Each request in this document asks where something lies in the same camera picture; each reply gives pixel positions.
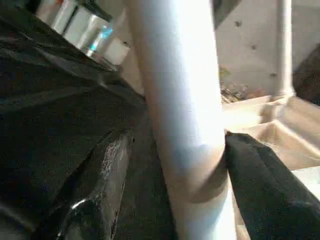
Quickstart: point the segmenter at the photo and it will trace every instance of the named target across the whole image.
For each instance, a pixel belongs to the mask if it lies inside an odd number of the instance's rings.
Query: white metal pole
[[[180,239],[235,239],[210,0],[127,0]]]
[[[295,95],[292,75],[292,0],[277,0],[277,68],[275,96]]]

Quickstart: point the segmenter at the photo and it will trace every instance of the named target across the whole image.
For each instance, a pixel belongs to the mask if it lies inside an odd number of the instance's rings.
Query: white pipe
[[[277,0],[277,68],[275,96],[295,95],[292,75],[292,0]]]
[[[127,0],[180,239],[235,239],[210,0]]]

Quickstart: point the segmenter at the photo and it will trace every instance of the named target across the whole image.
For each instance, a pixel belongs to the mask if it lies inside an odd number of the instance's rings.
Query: white pillar
[[[210,0],[127,0],[180,239],[235,239]]]
[[[295,95],[292,76],[292,0],[277,0],[277,77],[276,98]]]

